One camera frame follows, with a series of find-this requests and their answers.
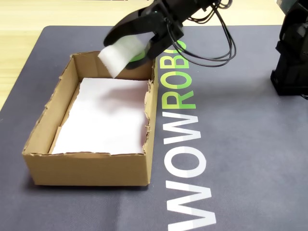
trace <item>cardboard box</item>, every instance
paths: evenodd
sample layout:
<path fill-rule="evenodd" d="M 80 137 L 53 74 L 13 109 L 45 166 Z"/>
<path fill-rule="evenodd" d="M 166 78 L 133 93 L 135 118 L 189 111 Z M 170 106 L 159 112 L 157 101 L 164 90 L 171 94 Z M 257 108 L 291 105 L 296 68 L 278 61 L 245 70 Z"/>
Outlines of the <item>cardboard box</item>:
<path fill-rule="evenodd" d="M 145 95 L 144 112 L 148 126 L 143 154 L 51 154 L 61 126 L 78 95 L 82 79 L 110 78 L 97 55 L 98 51 L 71 56 L 25 144 L 23 157 L 37 185 L 145 186 L 150 183 L 158 91 L 154 63 L 147 63 L 135 70 L 123 70 L 117 77 L 149 82 L 149 91 Z"/>

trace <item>letter o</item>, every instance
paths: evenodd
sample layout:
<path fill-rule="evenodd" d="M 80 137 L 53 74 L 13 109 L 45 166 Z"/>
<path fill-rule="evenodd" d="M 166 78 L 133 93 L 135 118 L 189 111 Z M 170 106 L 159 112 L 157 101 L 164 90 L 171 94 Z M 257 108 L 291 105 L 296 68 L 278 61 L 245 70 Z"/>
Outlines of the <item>letter o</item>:
<path fill-rule="evenodd" d="M 191 170 L 182 170 L 172 165 L 172 158 L 181 153 L 192 154 L 199 160 L 199 165 Z M 192 147 L 176 147 L 167 152 L 165 156 L 165 167 L 172 175 L 182 178 L 192 178 L 201 175 L 206 167 L 206 159 L 202 152 Z"/>

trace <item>wooden table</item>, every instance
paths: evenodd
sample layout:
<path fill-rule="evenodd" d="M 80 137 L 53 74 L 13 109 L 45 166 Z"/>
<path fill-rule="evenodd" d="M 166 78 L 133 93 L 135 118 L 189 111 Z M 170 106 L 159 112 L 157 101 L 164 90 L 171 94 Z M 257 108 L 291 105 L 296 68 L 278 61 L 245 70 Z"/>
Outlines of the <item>wooden table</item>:
<path fill-rule="evenodd" d="M 0 0 L 0 109 L 44 27 L 112 26 L 150 2 Z M 230 9 L 220 12 L 227 25 L 281 25 L 284 18 L 273 0 L 234 0 Z M 203 12 L 198 12 L 196 17 L 202 15 Z M 196 24 L 185 22 L 185 25 Z M 213 17 L 206 25 L 216 26 L 219 21 Z"/>

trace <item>white paper sheet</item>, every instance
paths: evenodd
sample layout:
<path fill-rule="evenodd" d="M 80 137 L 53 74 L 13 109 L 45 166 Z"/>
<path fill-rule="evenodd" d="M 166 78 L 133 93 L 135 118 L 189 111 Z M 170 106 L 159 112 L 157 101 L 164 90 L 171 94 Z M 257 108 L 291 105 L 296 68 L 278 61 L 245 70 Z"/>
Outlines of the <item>white paper sheet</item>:
<path fill-rule="evenodd" d="M 147 90 L 147 81 L 84 78 L 52 153 L 143 153 Z"/>

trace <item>black cable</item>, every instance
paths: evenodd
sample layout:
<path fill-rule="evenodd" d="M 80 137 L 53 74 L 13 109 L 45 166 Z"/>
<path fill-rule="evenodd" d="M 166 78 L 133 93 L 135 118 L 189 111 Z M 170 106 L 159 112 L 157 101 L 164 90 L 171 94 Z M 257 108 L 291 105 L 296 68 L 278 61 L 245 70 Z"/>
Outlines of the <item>black cable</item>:
<path fill-rule="evenodd" d="M 199 24 L 204 24 L 206 22 L 208 22 L 214 14 L 217 15 L 221 25 L 222 25 L 222 28 L 223 28 L 223 31 L 225 33 L 225 36 L 226 36 L 226 39 L 228 41 L 228 44 L 229 44 L 229 52 L 226 53 L 225 55 L 223 56 L 220 56 L 220 57 L 214 57 L 214 58 L 206 58 L 206 57 L 201 57 L 199 55 L 196 55 L 196 54 L 193 54 L 191 52 L 189 52 L 188 50 L 184 49 L 177 41 L 177 39 L 175 38 L 175 35 L 173 34 L 173 31 L 170 29 L 170 23 L 167 23 L 167 29 L 168 29 L 168 33 L 169 33 L 169 36 L 171 37 L 171 40 L 172 40 L 172 45 L 174 46 L 174 48 L 177 50 L 177 52 L 183 57 L 185 58 L 186 60 L 188 60 L 189 62 L 193 63 L 193 64 L 196 64 L 196 65 L 200 65 L 200 66 L 205 66 L 205 67 L 220 67 L 220 66 L 224 66 L 226 65 L 231 59 L 233 59 L 237 53 L 237 49 L 236 49 L 236 45 L 235 45 L 235 42 L 225 24 L 225 22 L 223 21 L 220 13 L 218 12 L 218 8 L 221 8 L 221 9 L 227 9 L 229 8 L 230 6 L 232 5 L 232 0 L 229 0 L 229 2 L 227 4 L 222 4 L 221 3 L 221 0 L 218 1 L 218 4 L 213 4 L 211 5 L 212 7 L 212 11 L 204 18 L 200 18 L 200 19 L 195 19 L 195 18 L 189 18 L 190 21 L 193 21 L 193 22 L 196 22 L 196 23 L 199 23 Z M 212 61 L 212 62 L 224 62 L 222 64 L 218 64 L 218 65 L 209 65 L 209 64 L 201 64 L 201 63 L 197 63 L 191 59 L 188 59 L 186 56 L 183 55 L 186 54 L 188 56 L 191 56 L 191 57 L 194 57 L 194 58 L 197 58 L 197 59 L 202 59 L 202 60 L 207 60 L 207 61 Z"/>
<path fill-rule="evenodd" d="M 302 96 L 305 100 L 308 100 L 308 95 L 302 94 L 301 96 Z"/>

